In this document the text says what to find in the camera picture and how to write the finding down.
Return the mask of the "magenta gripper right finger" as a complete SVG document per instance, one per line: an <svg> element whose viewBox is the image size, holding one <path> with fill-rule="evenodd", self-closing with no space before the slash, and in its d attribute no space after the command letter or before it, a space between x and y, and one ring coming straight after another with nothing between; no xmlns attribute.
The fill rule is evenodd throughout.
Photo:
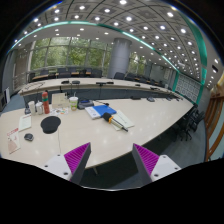
<svg viewBox="0 0 224 224"><path fill-rule="evenodd" d="M180 167L167 155L159 156L137 144L133 145L132 155L144 185L180 170Z"/></svg>

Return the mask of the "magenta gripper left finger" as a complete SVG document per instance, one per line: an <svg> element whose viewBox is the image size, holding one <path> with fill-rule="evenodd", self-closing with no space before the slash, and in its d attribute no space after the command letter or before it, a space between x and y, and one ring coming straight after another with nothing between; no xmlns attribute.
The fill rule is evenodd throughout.
<svg viewBox="0 0 224 224"><path fill-rule="evenodd" d="M52 157L43 165L43 169L72 183L79 184L90 154L91 143L86 143L66 154L57 154Z"/></svg>

